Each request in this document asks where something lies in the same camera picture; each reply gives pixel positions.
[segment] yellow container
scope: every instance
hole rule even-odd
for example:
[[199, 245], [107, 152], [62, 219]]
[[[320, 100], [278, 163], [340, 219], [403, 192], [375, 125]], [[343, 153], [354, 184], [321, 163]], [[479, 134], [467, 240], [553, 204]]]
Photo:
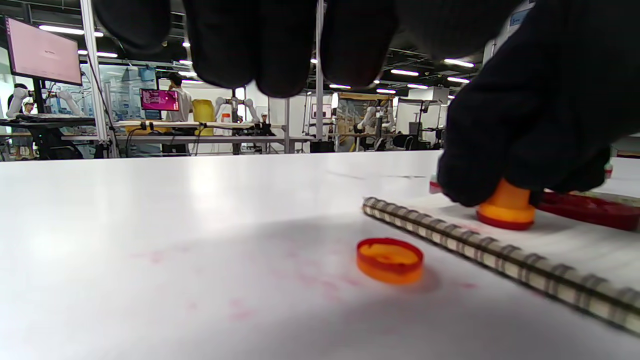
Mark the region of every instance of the yellow container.
[[[193, 120], [204, 124], [207, 122], [215, 122], [215, 109], [213, 102], [207, 99], [195, 99], [193, 101]], [[196, 135], [212, 136], [213, 129], [202, 129], [196, 131]]]

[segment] ceiling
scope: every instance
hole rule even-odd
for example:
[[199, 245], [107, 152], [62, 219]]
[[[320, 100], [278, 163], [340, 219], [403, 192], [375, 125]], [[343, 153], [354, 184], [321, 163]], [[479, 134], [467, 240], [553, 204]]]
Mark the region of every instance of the ceiling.
[[[130, 63], [141, 65], [143, 62], [152, 62], [159, 69], [177, 69], [176, 61], [188, 58], [186, 49], [182, 46], [184, 40], [184, 8], [181, 0], [171, 0], [172, 2], [172, 22], [173, 28], [167, 39], [167, 46], [156, 54], [139, 54], [126, 51], [116, 39], [106, 34], [106, 36], [96, 38], [98, 51], [105, 53], [118, 53], [118, 59], [101, 58], [102, 63]], [[79, 0], [0, 0], [0, 14], [24, 18], [23, 4], [28, 4], [31, 8], [33, 23], [36, 25], [53, 25], [70, 28], [81, 28], [82, 17]], [[66, 35], [78, 41], [80, 49], [86, 49], [84, 37], [81, 35]], [[0, 38], [0, 43], [6, 46], [6, 38]], [[482, 53], [474, 54], [461, 59], [474, 63], [473, 68], [459, 65], [446, 64], [441, 61], [434, 62], [428, 56], [421, 54], [414, 46], [410, 37], [404, 31], [399, 31], [394, 37], [387, 57], [387, 64], [383, 68], [380, 76], [380, 84], [376, 88], [386, 88], [397, 91], [397, 95], [407, 96], [409, 88], [407, 84], [418, 84], [426, 86], [444, 86], [451, 89], [452, 95], [459, 90], [460, 83], [448, 81], [448, 77], [471, 79], [478, 71], [482, 62]], [[407, 76], [391, 73], [392, 69], [409, 70], [418, 72], [418, 76]], [[307, 88], [314, 90], [315, 65], [309, 64], [309, 78]], [[325, 84], [326, 90], [333, 90]], [[376, 93], [376, 88], [367, 90], [358, 89], [358, 92]]]

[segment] spiral notebook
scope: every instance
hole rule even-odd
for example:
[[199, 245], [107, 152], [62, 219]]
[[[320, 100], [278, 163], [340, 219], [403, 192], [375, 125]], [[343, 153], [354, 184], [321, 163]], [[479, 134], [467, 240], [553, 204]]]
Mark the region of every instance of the spiral notebook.
[[364, 213], [640, 336], [640, 233], [538, 211], [528, 231], [497, 229], [443, 195]]

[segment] notebook spiral binding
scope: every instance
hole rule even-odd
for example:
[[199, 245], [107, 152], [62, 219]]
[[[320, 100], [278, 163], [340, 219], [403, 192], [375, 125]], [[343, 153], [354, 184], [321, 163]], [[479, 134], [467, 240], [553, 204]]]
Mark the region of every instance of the notebook spiral binding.
[[364, 200], [363, 212], [459, 256], [492, 269], [547, 297], [640, 336], [640, 292], [616, 288], [607, 279], [554, 264], [535, 253], [501, 243], [455, 224], [375, 197]]

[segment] white pillar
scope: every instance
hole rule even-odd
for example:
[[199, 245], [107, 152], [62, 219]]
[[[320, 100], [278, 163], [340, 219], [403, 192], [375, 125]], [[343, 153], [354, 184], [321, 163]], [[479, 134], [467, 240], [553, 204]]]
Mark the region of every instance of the white pillar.
[[322, 73], [322, 59], [320, 59], [320, 39], [322, 39], [322, 26], [324, 23], [324, 1], [318, 1], [316, 10], [316, 140], [323, 137], [323, 95], [324, 95], [324, 75]]
[[87, 76], [91, 83], [93, 99], [93, 116], [95, 117], [95, 128], [98, 135], [98, 142], [106, 145], [109, 141], [107, 126], [104, 116], [104, 103], [102, 102], [102, 89], [100, 87], [100, 69], [98, 66], [97, 46], [95, 44], [95, 22], [93, 20], [93, 3], [91, 0], [80, 0], [82, 10], [82, 23], [84, 29], [84, 41], [88, 54], [86, 58], [89, 63]]

